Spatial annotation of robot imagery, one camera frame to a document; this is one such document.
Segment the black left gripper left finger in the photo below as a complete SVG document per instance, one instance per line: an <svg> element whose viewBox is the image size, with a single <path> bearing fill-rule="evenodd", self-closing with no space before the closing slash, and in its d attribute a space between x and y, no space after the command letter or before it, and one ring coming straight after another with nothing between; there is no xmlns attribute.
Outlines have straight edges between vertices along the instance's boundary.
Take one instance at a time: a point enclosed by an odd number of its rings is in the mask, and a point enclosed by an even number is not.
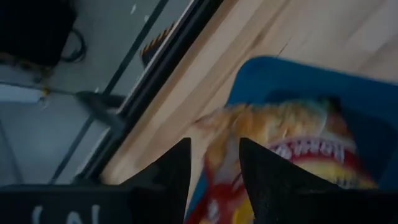
<svg viewBox="0 0 398 224"><path fill-rule="evenodd" d="M183 138L121 185L130 190L133 223L183 223L190 188L191 139Z"/></svg>

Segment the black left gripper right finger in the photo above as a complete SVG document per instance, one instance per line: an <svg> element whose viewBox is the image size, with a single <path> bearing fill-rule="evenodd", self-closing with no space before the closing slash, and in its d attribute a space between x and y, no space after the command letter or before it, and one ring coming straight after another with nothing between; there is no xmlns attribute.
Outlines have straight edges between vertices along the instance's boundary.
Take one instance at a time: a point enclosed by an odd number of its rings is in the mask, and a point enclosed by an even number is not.
<svg viewBox="0 0 398 224"><path fill-rule="evenodd" d="M339 190L249 138L239 162L255 223L335 223L322 193Z"/></svg>

